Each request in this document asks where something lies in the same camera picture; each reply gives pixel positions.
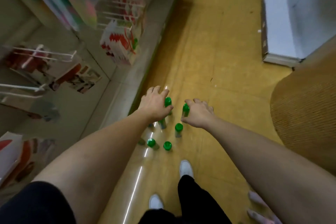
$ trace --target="pant leg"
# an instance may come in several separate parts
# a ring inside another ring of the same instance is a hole
[[[179,219],[164,209],[151,209],[141,217],[139,224],[178,224]]]
[[[189,175],[183,175],[178,183],[182,217],[191,223],[230,224],[216,200]]]

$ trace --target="person's left hand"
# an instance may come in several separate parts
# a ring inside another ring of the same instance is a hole
[[[145,96],[142,96],[138,110],[142,111],[149,119],[150,123],[162,120],[174,108],[173,105],[165,107],[165,99],[169,90],[163,90],[159,94],[161,86],[150,87]]]

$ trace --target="yellow floor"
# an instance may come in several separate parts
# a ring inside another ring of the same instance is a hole
[[[291,69],[261,62],[260,0],[179,0],[152,63],[143,91],[162,85],[174,110],[167,128],[146,130],[160,149],[137,145],[101,224],[137,223],[158,193],[165,209],[181,214],[179,164],[190,161],[196,182],[219,203],[233,223],[250,223],[248,185],[217,141],[205,131],[184,126],[174,137],[184,100],[199,98],[215,114],[280,143],[270,116],[275,84]],[[171,141],[172,152],[162,145]]]

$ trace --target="brown woven surface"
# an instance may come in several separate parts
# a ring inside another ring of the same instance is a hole
[[[336,175],[336,55],[282,79],[271,116],[287,148]]]

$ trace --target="forearm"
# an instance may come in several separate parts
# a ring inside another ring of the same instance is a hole
[[[215,116],[205,128],[285,223],[335,220],[336,180],[285,147]]]
[[[85,137],[35,180],[57,186],[78,224],[96,223],[149,121],[140,110]]]

